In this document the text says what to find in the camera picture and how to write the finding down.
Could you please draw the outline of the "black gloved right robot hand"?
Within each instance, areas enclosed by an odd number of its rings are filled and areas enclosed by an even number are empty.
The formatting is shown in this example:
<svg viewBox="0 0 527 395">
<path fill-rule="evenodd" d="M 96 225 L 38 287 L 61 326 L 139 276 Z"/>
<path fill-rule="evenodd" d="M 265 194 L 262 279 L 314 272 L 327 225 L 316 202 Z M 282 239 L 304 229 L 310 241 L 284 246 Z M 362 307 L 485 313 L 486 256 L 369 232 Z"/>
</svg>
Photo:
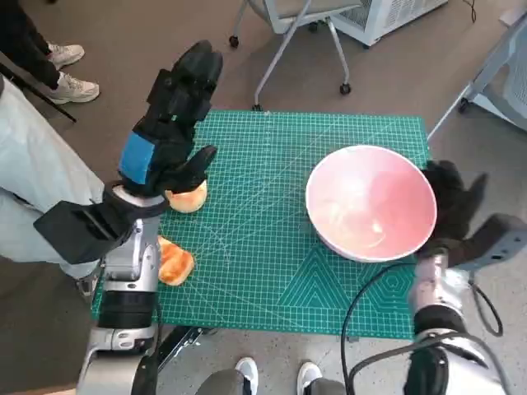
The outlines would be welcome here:
<svg viewBox="0 0 527 395">
<path fill-rule="evenodd" d="M 429 160 L 422 173 L 435 194 L 437 218 L 431 237 L 417 252 L 419 257 L 432 255 L 440 248 L 451 249 L 465 239 L 483 202 L 488 181 L 488 174 L 482 173 L 466 187 L 449 160 Z"/>
</svg>

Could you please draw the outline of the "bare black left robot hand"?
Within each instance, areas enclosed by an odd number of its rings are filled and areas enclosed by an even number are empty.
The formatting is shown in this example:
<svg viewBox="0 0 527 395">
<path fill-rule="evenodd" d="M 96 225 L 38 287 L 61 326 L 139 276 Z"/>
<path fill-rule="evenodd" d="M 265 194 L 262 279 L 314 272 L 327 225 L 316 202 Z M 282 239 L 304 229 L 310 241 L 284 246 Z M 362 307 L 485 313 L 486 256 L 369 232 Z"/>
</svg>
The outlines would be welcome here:
<svg viewBox="0 0 527 395">
<path fill-rule="evenodd" d="M 119 160 L 130 193 L 148 198 L 188 193 L 206 180 L 217 149 L 208 145 L 193 152 L 195 127 L 211 109 L 222 66 L 222 54 L 200 40 L 170 70 L 158 72 L 147 112 L 128 135 Z"/>
</svg>

